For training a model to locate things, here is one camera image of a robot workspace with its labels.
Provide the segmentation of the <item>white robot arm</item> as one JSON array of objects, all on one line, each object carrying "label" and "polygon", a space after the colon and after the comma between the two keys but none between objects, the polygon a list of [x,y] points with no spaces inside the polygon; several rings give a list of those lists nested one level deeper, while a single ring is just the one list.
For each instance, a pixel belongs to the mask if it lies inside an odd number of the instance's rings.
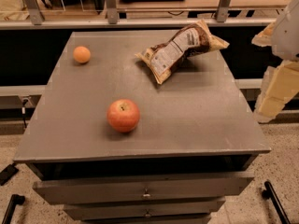
[{"label": "white robot arm", "polygon": [[254,118],[266,123],[299,93],[299,0],[291,0],[276,21],[254,36],[251,43],[269,46],[272,53],[282,60],[276,68],[267,67],[255,104]]}]

